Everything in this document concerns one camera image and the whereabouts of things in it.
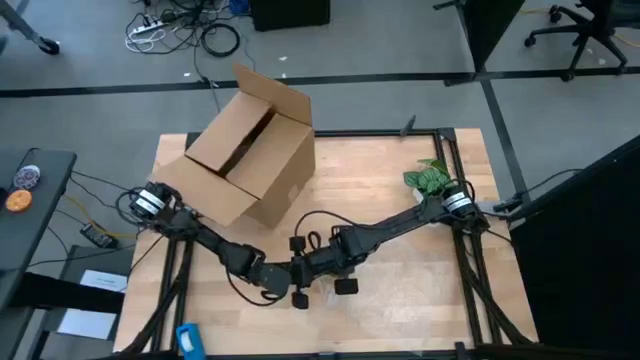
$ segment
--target open cardboard box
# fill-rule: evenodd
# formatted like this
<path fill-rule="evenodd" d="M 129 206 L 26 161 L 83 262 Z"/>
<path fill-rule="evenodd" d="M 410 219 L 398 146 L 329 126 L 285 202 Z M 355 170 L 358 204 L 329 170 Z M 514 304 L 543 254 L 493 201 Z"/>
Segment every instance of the open cardboard box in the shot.
<path fill-rule="evenodd" d="M 151 178 L 222 226 L 244 213 L 275 227 L 315 171 L 311 101 L 243 66 L 233 71 L 240 91 Z"/>

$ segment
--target orange object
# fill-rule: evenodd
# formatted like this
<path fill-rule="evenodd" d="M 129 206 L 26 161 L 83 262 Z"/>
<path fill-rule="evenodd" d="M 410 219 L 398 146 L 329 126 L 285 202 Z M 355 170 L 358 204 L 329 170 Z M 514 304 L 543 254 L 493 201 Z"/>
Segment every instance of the orange object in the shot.
<path fill-rule="evenodd" d="M 17 190 L 7 198 L 7 209 L 12 212 L 20 212 L 31 205 L 33 195 L 27 190 Z"/>

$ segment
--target paper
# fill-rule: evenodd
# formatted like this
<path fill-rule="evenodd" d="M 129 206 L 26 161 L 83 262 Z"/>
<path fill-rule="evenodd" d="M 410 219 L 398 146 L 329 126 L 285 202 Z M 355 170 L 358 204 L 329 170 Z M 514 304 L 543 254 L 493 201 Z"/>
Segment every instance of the paper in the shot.
<path fill-rule="evenodd" d="M 127 277 L 99 271 L 86 270 L 80 284 L 124 292 L 127 287 Z M 78 336 L 106 340 L 113 327 L 116 314 L 107 314 L 77 309 L 67 309 L 58 327 L 58 332 Z"/>

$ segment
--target wooden tabletop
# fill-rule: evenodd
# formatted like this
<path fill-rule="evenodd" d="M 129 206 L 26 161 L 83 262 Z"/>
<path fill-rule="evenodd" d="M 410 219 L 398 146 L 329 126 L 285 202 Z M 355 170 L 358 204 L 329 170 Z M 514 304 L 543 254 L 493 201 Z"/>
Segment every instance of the wooden tabletop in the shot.
<path fill-rule="evenodd" d="M 457 129 L 466 178 L 478 200 L 497 200 L 491 165 L 479 129 Z M 160 138 L 154 168 L 184 152 L 186 135 Z M 451 154 L 445 155 L 452 174 Z M 435 158 L 433 139 L 415 136 L 317 138 L 316 172 L 276 229 L 246 216 L 228 228 L 209 223 L 228 240 L 249 243 L 268 261 L 291 257 L 288 238 L 300 216 L 324 209 L 361 223 L 375 223 L 416 204 L 402 173 L 419 170 L 418 159 Z M 504 223 L 491 219 L 492 230 L 508 236 Z M 301 230 L 319 231 L 326 244 L 329 216 L 305 220 Z M 138 240 L 134 261 L 157 239 L 145 233 Z M 482 237 L 487 271 L 497 303 L 532 340 L 535 328 L 520 271 L 510 245 L 485 233 Z M 130 277 L 115 350 L 126 347 L 154 310 L 162 278 L 167 243 L 161 241 Z M 472 347 L 461 279 L 451 229 L 430 225 L 388 242 L 356 268 L 360 292 L 337 296 L 333 278 L 313 283 L 308 310 L 291 306 L 290 297 L 268 308 L 246 303 L 229 286 L 217 257 L 196 245 L 186 302 L 185 321 L 199 324 L 209 354 L 275 354 L 451 349 L 456 341 Z M 235 281 L 256 301 L 259 290 Z M 478 305 L 485 340 L 489 340 L 484 310 Z M 174 329 L 168 312 L 163 348 Z"/>

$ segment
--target floor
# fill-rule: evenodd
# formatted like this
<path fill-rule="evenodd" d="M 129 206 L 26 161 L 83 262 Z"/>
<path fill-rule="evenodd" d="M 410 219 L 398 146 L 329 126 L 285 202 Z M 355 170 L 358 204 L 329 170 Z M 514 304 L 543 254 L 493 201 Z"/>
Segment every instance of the floor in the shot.
<path fill-rule="evenodd" d="M 156 2 L 161 10 L 168 0 Z M 573 2 L 528 0 L 523 9 Z M 304 85 L 294 87 L 311 96 L 316 129 L 401 128 L 412 115 L 416 127 L 481 128 L 505 199 L 559 170 L 587 166 L 640 132 L 634 115 L 640 75 L 579 76 L 571 83 L 507 76 L 445 87 L 443 74 L 472 71 L 473 63 L 455 9 L 435 12 L 431 8 L 435 3 L 334 0 L 327 26 L 264 33 L 255 32 L 249 18 L 230 23 L 249 40 L 246 51 L 258 72 L 301 78 L 298 83 Z M 216 106 L 211 90 L 189 87 L 198 80 L 193 51 L 145 56 L 125 48 L 124 28 L 142 10 L 142 4 L 124 0 L 31 1 L 24 17 L 44 36 L 60 42 L 62 53 L 57 57 L 42 54 L 0 23 L 0 37 L 8 39 L 0 55 L 2 146 L 73 150 L 79 155 L 77 170 L 130 187 L 145 181 L 160 134 L 205 128 Z M 547 26 L 543 13 L 519 14 L 487 62 L 487 70 L 567 67 L 574 49 L 570 35 L 541 36 L 531 49 L 522 45 L 530 30 Z M 640 41 L 638 32 L 620 34 Z M 620 46 L 631 65 L 640 65 L 640 49 Z M 216 81 L 233 79 L 234 62 L 251 64 L 244 51 L 225 59 L 199 51 L 196 60 L 202 72 Z M 612 55 L 590 42 L 579 66 L 616 65 Z M 312 77 L 313 82 L 305 82 Z M 185 87 L 175 90 L 179 88 L 175 84 Z M 234 89 L 217 90 L 220 104 L 234 93 Z M 31 97 L 16 97 L 25 94 Z M 105 200 L 117 195 L 117 190 L 100 183 L 78 180 Z M 68 191 L 105 227 L 132 231 L 76 186 L 70 185 Z M 75 211 L 64 202 L 60 208 Z M 67 246 L 89 245 L 69 219 L 54 216 L 51 226 Z M 34 261 L 63 256 L 60 244 L 46 234 Z M 34 269 L 50 275 L 60 272 L 58 264 Z M 28 358 L 41 317 L 41 313 L 34 316 L 16 359 Z M 97 357 L 105 356 L 109 346 L 56 336 L 47 343 L 43 358 L 75 359 L 71 354 L 80 348 L 95 349 L 87 351 Z"/>

